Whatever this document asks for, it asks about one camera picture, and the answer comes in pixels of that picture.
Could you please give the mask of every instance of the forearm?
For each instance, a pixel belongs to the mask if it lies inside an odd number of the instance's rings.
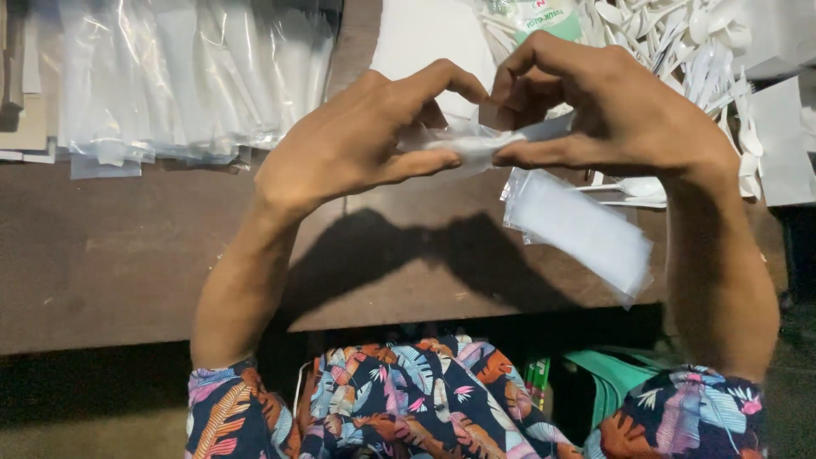
[[[195,368],[223,368],[255,350],[280,304],[301,219],[253,200],[202,290],[190,343]]]
[[[669,310],[692,363],[759,382],[778,332],[774,285],[736,180],[707,173],[667,186]]]

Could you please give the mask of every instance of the person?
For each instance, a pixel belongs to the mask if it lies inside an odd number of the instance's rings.
[[[332,350],[316,360],[296,420],[255,370],[299,223],[331,199],[459,165],[451,151],[395,148],[405,127],[445,126],[434,102],[445,90],[493,106],[485,116],[505,128],[540,121],[562,101],[574,107],[569,135],[513,143],[495,154],[497,166],[650,175],[666,190],[667,304],[691,365],[634,389],[583,449],[531,406],[500,351],[467,336]],[[492,96],[447,60],[397,81],[363,74],[265,159],[249,211],[203,288],[187,456],[760,457],[760,384],[779,317],[738,166],[715,123],[619,47],[535,32],[499,66]]]

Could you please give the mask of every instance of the shirt sleeve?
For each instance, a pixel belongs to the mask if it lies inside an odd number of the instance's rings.
[[[593,459],[760,459],[760,389],[709,368],[661,372],[626,396],[587,438]]]
[[[250,358],[198,369],[188,384],[185,457],[295,459],[300,435],[283,400],[267,392]]]

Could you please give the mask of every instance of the brown table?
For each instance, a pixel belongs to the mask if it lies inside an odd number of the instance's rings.
[[[365,70],[377,0],[346,0],[330,91]],[[315,330],[615,305],[555,248],[501,227],[508,171],[435,189],[388,187],[329,203],[303,224],[276,329]],[[578,182],[580,174],[561,172]],[[168,172],[69,180],[69,165],[0,164],[0,354],[188,338],[198,293],[231,239],[252,174]],[[781,231],[747,205],[777,289]],[[662,212],[639,212],[664,295]]]

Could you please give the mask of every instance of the floral shirt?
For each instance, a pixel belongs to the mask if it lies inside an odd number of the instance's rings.
[[[531,403],[501,352],[468,336],[332,350],[314,371],[301,422],[264,388],[251,359],[193,372],[186,457],[761,457],[759,389],[703,367],[661,372],[632,390],[583,448]]]

